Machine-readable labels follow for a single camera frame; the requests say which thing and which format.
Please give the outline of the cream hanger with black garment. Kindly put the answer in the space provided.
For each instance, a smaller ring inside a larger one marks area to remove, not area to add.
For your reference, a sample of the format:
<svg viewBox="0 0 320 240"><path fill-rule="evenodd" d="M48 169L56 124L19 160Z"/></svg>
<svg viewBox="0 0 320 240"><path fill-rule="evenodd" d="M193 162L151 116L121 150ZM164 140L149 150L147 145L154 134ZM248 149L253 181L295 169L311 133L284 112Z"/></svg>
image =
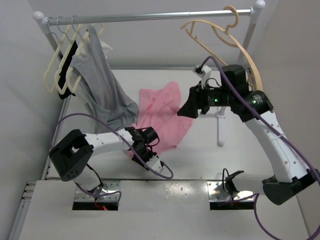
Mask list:
<svg viewBox="0 0 320 240"><path fill-rule="evenodd" d="M80 29L81 29L82 25L77 24L77 27L76 28L74 27L76 17L77 16L74 15L71 18L71 27L75 33L74 33L73 37L71 38L71 40L69 40L69 44L65 50L65 53L62 57L62 60L60 61L58 69L54 75L56 89L60 95L64 95L67 88L68 88L67 80L66 80L66 72L67 72L69 65L70 65L69 62L72 60L72 56L75 54L75 52L73 52L73 49L77 50L77 47L78 47L77 42L76 42L77 37L79 36L82 39L82 36L80 34Z"/></svg>

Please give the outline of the cream hanger outer left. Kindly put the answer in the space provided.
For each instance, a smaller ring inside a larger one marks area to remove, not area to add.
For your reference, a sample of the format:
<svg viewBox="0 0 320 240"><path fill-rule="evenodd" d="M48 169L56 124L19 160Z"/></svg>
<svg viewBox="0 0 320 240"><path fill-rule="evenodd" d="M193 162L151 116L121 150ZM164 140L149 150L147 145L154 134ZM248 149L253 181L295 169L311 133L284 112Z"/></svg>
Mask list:
<svg viewBox="0 0 320 240"><path fill-rule="evenodd" d="M55 73L60 65L60 62L63 58L62 48L69 39L69 31L71 25L66 25L66 29L63 30L60 26L63 24L64 17L47 17L44 22L45 36L47 37L49 43L51 44L54 53L51 57L51 60L48 64L48 67L43 75L43 83L45 89L49 93L58 92L57 85L55 83Z"/></svg>

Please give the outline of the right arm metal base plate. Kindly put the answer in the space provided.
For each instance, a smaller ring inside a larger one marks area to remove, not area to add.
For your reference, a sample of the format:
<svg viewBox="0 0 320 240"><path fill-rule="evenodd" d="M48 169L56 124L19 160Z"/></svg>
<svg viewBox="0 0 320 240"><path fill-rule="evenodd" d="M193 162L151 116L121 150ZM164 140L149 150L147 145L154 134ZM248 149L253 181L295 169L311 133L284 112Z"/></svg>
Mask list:
<svg viewBox="0 0 320 240"><path fill-rule="evenodd" d="M227 202L227 201L252 201L254 199L252 191L240 191L232 196L225 192L221 180L207 181L208 197L210 202Z"/></svg>

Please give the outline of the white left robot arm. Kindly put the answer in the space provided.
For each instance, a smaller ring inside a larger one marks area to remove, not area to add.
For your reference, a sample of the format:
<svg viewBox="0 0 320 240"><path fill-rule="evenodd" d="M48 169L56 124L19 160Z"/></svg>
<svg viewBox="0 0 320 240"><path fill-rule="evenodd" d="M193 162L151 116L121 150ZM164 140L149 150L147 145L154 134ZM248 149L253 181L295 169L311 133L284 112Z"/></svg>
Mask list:
<svg viewBox="0 0 320 240"><path fill-rule="evenodd" d="M73 181L80 189L93 197L104 197L103 182L98 174L89 166L90 158L116 151L131 151L132 161L147 170L161 173L163 164L151 142L158 138L152 127L126 127L116 132L99 134L83 133L79 129L69 132L49 152L62 181Z"/></svg>

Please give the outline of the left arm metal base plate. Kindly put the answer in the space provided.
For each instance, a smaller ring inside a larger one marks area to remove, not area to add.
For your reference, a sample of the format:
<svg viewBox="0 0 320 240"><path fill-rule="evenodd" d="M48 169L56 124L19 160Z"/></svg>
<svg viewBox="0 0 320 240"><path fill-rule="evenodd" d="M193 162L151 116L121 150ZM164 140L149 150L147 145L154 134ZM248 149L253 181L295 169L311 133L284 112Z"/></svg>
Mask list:
<svg viewBox="0 0 320 240"><path fill-rule="evenodd" d="M76 184L75 202L118 203L122 197L119 181L105 181L93 190L85 190Z"/></svg>

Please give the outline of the silver clothes rack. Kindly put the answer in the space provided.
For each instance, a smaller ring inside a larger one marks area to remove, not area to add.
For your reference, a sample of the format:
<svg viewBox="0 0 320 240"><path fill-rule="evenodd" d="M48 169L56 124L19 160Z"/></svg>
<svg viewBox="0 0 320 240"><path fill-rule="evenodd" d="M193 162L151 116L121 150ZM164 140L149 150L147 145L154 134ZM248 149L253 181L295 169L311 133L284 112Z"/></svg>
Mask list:
<svg viewBox="0 0 320 240"><path fill-rule="evenodd" d="M56 51L61 40L54 40L54 32L51 32L50 26L59 27L66 25L68 28L73 25L81 24L104 24L104 23L120 23L120 22L138 22L138 21L155 21L155 20L172 20L172 19L195 19L200 17L229 17L234 16L236 21L230 27L234 28L238 24L239 16L249 16L250 24L247 29L244 46L247 47L251 41L255 26L266 7L264 0L255 1L250 9L233 9L226 6L223 10L212 11L186 11L186 12L165 12L165 13L136 13L136 14L113 14L113 15L94 15L94 16L71 16L71 17L45 17L40 11L35 11L32 18L40 27L42 33L47 37L52 48Z"/></svg>

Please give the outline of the white front cover panel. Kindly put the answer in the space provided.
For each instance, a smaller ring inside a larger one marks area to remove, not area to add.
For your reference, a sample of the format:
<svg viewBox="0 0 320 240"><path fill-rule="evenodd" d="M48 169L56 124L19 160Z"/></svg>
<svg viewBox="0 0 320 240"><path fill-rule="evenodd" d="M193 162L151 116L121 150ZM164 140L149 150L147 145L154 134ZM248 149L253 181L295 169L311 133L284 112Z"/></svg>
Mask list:
<svg viewBox="0 0 320 240"><path fill-rule="evenodd" d="M212 210L204 181L122 181L117 210L74 210L71 182L38 181L22 240L282 240L308 238L296 199L257 211Z"/></svg>

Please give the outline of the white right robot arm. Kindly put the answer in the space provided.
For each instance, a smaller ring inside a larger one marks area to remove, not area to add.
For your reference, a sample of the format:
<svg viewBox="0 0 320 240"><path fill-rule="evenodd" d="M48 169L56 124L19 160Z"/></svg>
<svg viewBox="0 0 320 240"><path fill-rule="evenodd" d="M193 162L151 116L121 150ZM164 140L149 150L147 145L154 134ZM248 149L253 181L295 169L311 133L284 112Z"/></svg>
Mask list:
<svg viewBox="0 0 320 240"><path fill-rule="evenodd" d="M313 173L284 141L286 136L273 105L263 91L250 88L246 70L241 65L223 66L220 73L227 77L237 93L233 93L224 80L219 87L210 86L211 68L206 65L195 67L193 72L201 81L189 89L188 99L177 114L196 119L211 107L230 107L255 135L273 170L270 177L247 174L243 170L228 175L222 184L227 194L252 191L265 195L279 206L316 182L320 173Z"/></svg>

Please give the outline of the grey t-shirt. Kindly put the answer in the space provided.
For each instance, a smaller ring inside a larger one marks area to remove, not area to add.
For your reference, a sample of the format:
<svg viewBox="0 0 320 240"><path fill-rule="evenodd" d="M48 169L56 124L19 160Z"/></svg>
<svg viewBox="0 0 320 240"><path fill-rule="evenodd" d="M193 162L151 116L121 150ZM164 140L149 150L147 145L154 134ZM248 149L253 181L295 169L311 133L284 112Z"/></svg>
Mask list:
<svg viewBox="0 0 320 240"><path fill-rule="evenodd" d="M78 76L76 96L91 107L90 114L121 130L137 123L139 108L123 90L113 74L102 50L100 39L92 24L87 25L90 50L87 57L73 55L70 67L70 84L73 86Z"/></svg>

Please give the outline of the tan plastic hanger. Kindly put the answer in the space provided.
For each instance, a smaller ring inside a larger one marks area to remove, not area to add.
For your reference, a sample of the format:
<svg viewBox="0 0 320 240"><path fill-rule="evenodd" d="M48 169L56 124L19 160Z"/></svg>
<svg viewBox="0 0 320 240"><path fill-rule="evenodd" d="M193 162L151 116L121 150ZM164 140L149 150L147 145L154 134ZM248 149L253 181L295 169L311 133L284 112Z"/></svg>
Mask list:
<svg viewBox="0 0 320 240"><path fill-rule="evenodd" d="M193 40L195 41L198 45L200 45L204 50L206 50L210 55L214 56L217 58L218 61L220 61L223 65L227 65L227 63L219 57L216 53L214 53L212 50L210 50L204 43L202 43L198 37L194 34L194 28L196 23L202 23L206 24L211 27L213 33L215 36L225 45L231 47L231 48L236 48L239 49L240 53L238 56L237 62L240 64L242 63L242 59L245 59L248 63L248 68L250 70L250 75L248 77L248 83L253 90L260 90L263 91L263 83L262 79L259 73L259 70L256 66L256 64L253 61L253 58L250 56L248 53L247 49L249 46L249 43L251 41L251 38L253 36L253 33L255 31L258 19L261 15L262 10L265 8L266 3L263 0L257 0L254 3L254 7L250 9L250 21L249 21L249 26L247 28L245 38L243 43L240 43L232 34L230 33L231 29L234 29L238 26L239 24L239 18L240 14L231 5L225 6L223 9L225 11L229 11L234 17L234 22L227 24L224 28L210 22L208 20L203 20L203 19L195 19L195 20L190 20L186 22L184 25L180 27L181 30L185 30L186 34Z"/></svg>

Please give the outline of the pink t-shirt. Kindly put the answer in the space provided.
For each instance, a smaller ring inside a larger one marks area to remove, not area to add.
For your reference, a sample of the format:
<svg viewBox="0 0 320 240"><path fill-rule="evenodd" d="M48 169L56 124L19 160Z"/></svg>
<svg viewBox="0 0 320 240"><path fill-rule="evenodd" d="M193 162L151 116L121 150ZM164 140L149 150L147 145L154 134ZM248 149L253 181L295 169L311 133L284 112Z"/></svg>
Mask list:
<svg viewBox="0 0 320 240"><path fill-rule="evenodd" d="M156 131L159 141L153 141L152 148L158 155L177 147L192 126L192 118L177 115L181 101L180 87L175 81L159 90L139 91L137 123L131 126L152 127Z"/></svg>

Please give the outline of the white garment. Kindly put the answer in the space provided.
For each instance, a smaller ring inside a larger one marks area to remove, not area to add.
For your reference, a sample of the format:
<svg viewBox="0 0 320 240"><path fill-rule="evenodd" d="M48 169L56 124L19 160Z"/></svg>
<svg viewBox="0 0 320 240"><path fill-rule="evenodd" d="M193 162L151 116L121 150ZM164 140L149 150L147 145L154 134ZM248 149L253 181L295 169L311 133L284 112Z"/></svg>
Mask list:
<svg viewBox="0 0 320 240"><path fill-rule="evenodd" d="M108 57L108 53L110 51L113 50L113 48L111 46L109 46L106 42L100 40L100 45L101 45L101 48L102 48L102 51L103 51L103 54L105 56L105 58ZM83 46L83 48L81 49L80 53L79 53L79 56L81 56L82 58L85 58L88 56L89 54L89 51L90 51L91 47L90 47L90 41L87 40Z"/></svg>

